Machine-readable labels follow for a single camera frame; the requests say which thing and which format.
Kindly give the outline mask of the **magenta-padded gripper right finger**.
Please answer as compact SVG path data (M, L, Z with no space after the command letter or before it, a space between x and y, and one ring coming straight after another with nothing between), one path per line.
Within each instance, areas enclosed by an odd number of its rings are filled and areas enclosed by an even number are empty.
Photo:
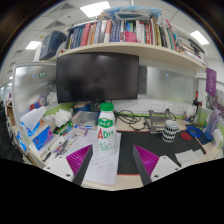
M157 156L137 145L133 146L133 157L143 185L180 170L180 167L168 156Z

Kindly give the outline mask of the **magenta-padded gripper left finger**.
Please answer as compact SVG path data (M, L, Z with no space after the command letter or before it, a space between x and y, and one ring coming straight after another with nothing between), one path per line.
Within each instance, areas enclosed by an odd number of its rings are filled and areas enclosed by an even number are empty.
M92 155L93 146L87 145L68 156L58 156L44 170L80 186Z

